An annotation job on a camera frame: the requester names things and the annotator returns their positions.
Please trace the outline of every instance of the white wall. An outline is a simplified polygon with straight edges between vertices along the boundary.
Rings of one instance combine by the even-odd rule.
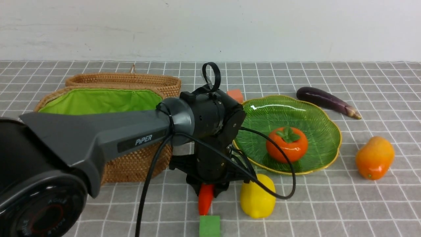
[[[1,0],[5,59],[421,61],[421,0]]]

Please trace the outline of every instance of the green plate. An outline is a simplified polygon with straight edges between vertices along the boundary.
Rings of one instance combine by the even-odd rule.
[[[338,157],[342,143],[341,131],[314,104],[274,95],[245,101],[243,107],[247,113],[243,127],[269,135],[278,127],[290,126],[306,135],[308,150],[301,159],[293,163],[297,175],[325,169]],[[291,174],[288,164],[277,162],[268,155],[264,137],[241,130],[234,140],[234,146],[243,150],[257,166],[280,174]]]

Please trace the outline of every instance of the red chili pepper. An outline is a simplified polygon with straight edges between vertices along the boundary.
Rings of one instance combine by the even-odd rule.
[[[202,184],[199,192],[199,215],[207,215],[213,200],[213,184]]]

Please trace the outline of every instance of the persimmon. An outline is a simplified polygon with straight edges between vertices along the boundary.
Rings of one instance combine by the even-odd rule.
[[[383,137],[374,136],[357,152],[355,163],[362,177],[378,180],[387,173],[394,156],[393,145]]]
[[[287,155],[291,162],[296,162],[305,155],[309,143],[305,134],[295,127],[280,127],[269,133],[272,139]],[[266,150],[268,154],[281,163],[287,163],[287,160],[270,141],[266,141]]]

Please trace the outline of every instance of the yellow bell pepper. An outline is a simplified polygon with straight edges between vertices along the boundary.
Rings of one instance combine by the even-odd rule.
[[[257,174],[257,179],[271,191],[275,191],[275,184],[266,175]],[[240,205],[244,213],[251,218],[266,218],[270,216],[275,208],[276,198],[256,183],[243,183],[240,191]]]

